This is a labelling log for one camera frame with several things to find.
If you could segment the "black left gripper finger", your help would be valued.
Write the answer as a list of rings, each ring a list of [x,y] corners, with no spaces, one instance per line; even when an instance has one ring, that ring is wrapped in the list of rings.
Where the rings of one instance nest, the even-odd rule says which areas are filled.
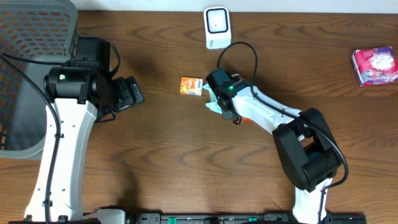
[[[125,78],[120,77],[113,80],[113,84],[118,92],[118,105],[116,109],[122,111],[130,108],[134,104],[134,98],[129,82]]]
[[[145,101],[144,95],[141,92],[141,89],[134,77],[126,78],[128,90],[130,92],[132,105],[138,105]]]

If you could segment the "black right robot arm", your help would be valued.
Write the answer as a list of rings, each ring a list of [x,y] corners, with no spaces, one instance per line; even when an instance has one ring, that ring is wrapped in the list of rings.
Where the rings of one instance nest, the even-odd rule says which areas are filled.
[[[281,166],[295,186],[293,216],[300,223],[322,223],[328,189],[348,163],[321,112],[290,108],[263,94],[254,84],[217,68],[206,77],[225,119],[250,119],[272,134]]]

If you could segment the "orange chocolate bar wrapper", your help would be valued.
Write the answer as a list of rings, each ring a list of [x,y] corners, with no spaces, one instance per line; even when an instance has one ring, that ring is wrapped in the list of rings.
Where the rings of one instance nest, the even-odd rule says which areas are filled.
[[[233,74],[231,77],[233,78],[233,80],[236,80],[236,81],[239,81],[242,79],[242,76],[238,73]],[[233,120],[233,123],[239,125],[239,124],[242,124],[245,122],[250,122],[250,121],[251,120],[249,118],[238,116],[236,119]]]

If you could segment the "teal snack packet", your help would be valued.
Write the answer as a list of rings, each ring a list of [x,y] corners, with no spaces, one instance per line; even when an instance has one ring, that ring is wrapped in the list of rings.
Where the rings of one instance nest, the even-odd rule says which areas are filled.
[[[209,92],[210,101],[206,103],[206,107],[215,113],[222,114],[221,107],[218,105],[218,99],[210,88],[209,84],[203,85],[203,89]]]

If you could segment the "purple pad package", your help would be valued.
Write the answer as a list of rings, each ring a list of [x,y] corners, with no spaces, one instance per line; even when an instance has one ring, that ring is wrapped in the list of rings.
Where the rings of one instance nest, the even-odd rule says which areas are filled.
[[[350,58],[360,86],[397,81],[397,57],[391,46],[355,50]]]

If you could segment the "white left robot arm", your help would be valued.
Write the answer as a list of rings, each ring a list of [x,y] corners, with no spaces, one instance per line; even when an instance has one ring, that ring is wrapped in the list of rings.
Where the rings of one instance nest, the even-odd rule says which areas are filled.
[[[127,211],[118,207],[84,214],[81,187],[94,123],[144,101],[136,79],[114,78],[99,68],[54,67],[44,84],[44,150],[23,223],[130,223]]]

